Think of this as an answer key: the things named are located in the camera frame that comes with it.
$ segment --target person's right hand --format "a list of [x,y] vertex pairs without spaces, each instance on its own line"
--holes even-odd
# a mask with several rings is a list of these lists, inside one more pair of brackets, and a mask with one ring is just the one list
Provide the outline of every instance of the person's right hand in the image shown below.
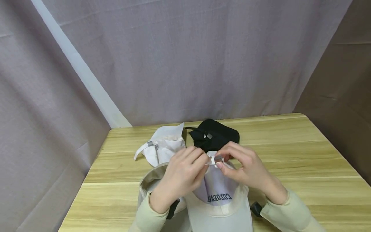
[[265,168],[255,151],[237,143],[229,142],[217,152],[217,155],[224,155],[225,161],[229,159],[229,156],[232,156],[242,164],[241,168],[235,170],[228,168],[222,162],[218,162],[217,166],[225,176],[262,191],[275,204],[282,205],[285,203],[287,190]]

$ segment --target curtain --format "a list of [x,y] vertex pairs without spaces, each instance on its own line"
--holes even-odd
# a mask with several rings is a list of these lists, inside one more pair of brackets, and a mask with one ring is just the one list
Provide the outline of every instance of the curtain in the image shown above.
[[371,184],[371,2],[354,1],[303,91],[307,115]]
[[33,5],[0,1],[0,231],[57,231],[110,127]]
[[351,0],[43,0],[132,125],[290,113]]

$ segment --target light green sleeve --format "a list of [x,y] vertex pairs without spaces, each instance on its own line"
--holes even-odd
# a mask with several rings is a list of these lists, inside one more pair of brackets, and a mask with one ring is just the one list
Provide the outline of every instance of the light green sleeve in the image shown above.
[[139,206],[129,232],[160,232],[168,214],[169,210],[162,214],[153,211],[150,207],[150,192],[148,192]]
[[260,215],[282,232],[324,232],[326,231],[312,216],[304,202],[291,190],[288,190],[286,203],[267,204]]

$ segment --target person's left hand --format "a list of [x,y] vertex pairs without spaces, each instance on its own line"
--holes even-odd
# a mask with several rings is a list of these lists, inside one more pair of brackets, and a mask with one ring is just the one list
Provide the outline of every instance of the person's left hand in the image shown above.
[[164,177],[150,196],[150,206],[158,213],[166,212],[178,198],[198,188],[210,160],[201,148],[183,148],[171,157]]

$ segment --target wooden table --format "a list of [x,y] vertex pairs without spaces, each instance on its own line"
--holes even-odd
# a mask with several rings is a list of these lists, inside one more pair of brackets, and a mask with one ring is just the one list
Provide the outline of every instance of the wooden table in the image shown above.
[[[268,170],[294,190],[327,231],[371,231],[371,188],[302,114],[220,120],[240,133]],[[198,126],[189,122],[186,126]],[[159,127],[112,129],[59,232],[125,232],[137,210],[138,186],[152,167],[136,150]],[[193,141],[183,135],[187,146]],[[250,190],[250,201],[264,203]],[[253,217],[254,231],[278,231]]]

